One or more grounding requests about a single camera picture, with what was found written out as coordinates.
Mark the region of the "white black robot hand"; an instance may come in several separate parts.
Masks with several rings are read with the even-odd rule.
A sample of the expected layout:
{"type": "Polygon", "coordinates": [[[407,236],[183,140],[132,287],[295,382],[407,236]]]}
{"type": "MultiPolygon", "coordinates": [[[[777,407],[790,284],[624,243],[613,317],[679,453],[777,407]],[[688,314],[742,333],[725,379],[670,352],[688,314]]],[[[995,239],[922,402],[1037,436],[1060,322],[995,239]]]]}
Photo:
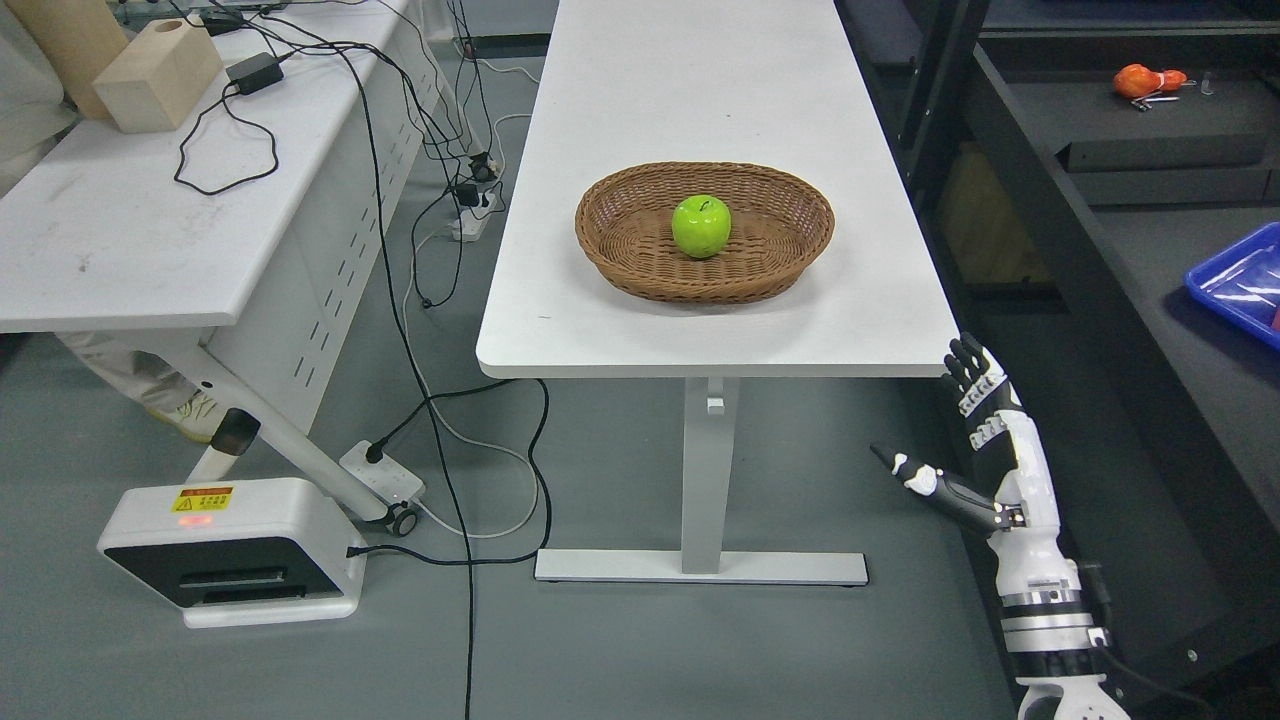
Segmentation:
{"type": "Polygon", "coordinates": [[[973,334],[951,340],[948,348],[941,379],[963,418],[972,468],[978,479],[996,482],[995,496],[882,443],[870,451],[915,498],[986,539],[998,560],[1001,594],[1079,589],[1059,547],[1059,506],[1036,423],[1000,361],[973,334]]]}

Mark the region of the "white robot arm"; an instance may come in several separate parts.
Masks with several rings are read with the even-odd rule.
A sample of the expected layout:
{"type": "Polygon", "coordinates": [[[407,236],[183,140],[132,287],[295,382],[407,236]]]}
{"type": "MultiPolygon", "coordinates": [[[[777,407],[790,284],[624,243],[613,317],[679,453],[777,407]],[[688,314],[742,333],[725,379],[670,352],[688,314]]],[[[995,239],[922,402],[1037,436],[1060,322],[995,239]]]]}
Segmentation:
{"type": "Polygon", "coordinates": [[[1094,620],[1079,566],[1073,582],[1041,582],[1028,592],[1001,594],[1000,623],[1015,683],[1025,689],[1018,719],[1129,719],[1107,692],[1101,659],[1110,646],[1094,620]]]}

